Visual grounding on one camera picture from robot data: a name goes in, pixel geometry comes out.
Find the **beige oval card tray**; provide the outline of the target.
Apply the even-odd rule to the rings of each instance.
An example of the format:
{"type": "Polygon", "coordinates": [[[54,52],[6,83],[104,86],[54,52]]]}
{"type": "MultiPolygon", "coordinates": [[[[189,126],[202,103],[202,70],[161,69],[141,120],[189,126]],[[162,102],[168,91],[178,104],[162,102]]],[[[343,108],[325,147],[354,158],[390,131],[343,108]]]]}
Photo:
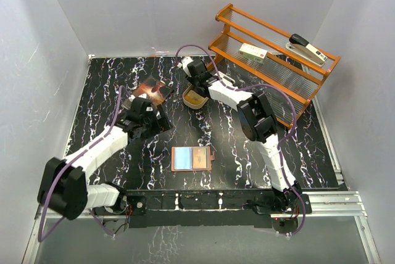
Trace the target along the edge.
{"type": "Polygon", "coordinates": [[[194,86],[189,84],[182,95],[183,103],[194,110],[201,109],[209,100],[208,97],[202,97],[194,91],[194,86]]]}

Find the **pink leather card holder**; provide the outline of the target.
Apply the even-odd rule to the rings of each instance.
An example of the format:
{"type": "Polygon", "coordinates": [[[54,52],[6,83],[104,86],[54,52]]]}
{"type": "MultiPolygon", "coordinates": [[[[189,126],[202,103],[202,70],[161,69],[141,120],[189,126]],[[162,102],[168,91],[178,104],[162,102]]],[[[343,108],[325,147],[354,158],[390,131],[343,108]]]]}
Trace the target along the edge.
{"type": "Polygon", "coordinates": [[[209,171],[215,155],[209,146],[172,147],[171,169],[173,172],[209,171]]]}

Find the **beige printed card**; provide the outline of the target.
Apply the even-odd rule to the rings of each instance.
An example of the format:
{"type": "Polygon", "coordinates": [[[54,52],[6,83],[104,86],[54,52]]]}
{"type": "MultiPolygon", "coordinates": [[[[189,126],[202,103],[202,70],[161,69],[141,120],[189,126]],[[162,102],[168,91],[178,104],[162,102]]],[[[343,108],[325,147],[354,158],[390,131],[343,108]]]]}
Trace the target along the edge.
{"type": "Polygon", "coordinates": [[[205,147],[193,148],[192,168],[194,170],[208,168],[208,150],[205,147]]]}

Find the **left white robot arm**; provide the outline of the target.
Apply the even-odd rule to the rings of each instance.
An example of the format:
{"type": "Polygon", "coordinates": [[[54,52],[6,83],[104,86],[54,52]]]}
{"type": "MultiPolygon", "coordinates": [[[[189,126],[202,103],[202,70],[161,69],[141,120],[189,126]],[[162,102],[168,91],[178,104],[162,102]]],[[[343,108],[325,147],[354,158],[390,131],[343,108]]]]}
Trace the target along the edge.
{"type": "Polygon", "coordinates": [[[63,159],[53,157],[44,168],[37,201],[68,220],[85,210],[105,207],[114,214],[127,208],[126,192],[111,182],[90,185],[91,175],[114,154],[134,141],[142,141],[172,128],[161,104],[134,97],[129,109],[117,116],[113,125],[75,153],[63,159]]]}

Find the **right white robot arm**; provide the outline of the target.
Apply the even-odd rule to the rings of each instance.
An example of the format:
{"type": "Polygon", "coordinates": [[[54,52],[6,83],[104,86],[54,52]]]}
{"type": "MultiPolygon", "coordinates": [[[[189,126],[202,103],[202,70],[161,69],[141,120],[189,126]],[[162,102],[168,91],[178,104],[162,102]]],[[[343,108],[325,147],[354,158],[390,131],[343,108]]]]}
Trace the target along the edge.
{"type": "Polygon", "coordinates": [[[292,211],[301,189],[279,148],[277,118],[266,95],[237,88],[231,81],[210,73],[202,60],[185,57],[177,66],[186,73],[195,93],[237,111],[243,133],[257,143],[270,174],[275,207],[284,213],[292,211]]]}

